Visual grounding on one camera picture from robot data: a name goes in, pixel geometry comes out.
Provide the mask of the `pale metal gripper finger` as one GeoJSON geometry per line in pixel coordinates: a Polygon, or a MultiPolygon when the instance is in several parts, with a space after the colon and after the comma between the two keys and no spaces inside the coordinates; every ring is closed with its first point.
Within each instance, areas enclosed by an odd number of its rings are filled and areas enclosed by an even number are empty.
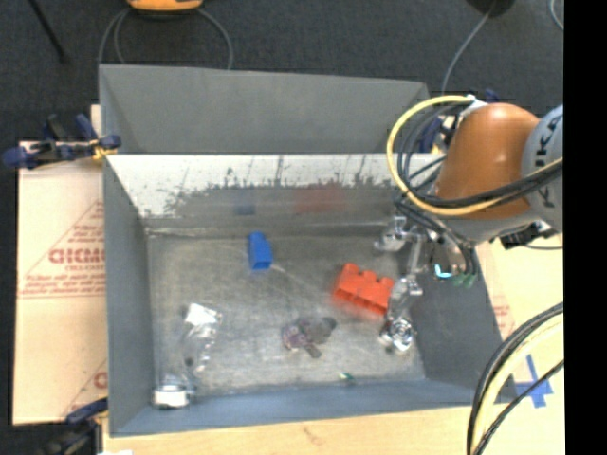
{"type": "Polygon", "coordinates": [[[415,341],[416,330],[410,319],[410,309],[423,295],[416,276],[403,276],[392,287],[388,308],[378,338],[382,345],[395,354],[405,354],[415,341]]]}
{"type": "Polygon", "coordinates": [[[379,252],[398,252],[410,240],[410,236],[408,218],[393,217],[374,241],[374,248],[379,252]]]}

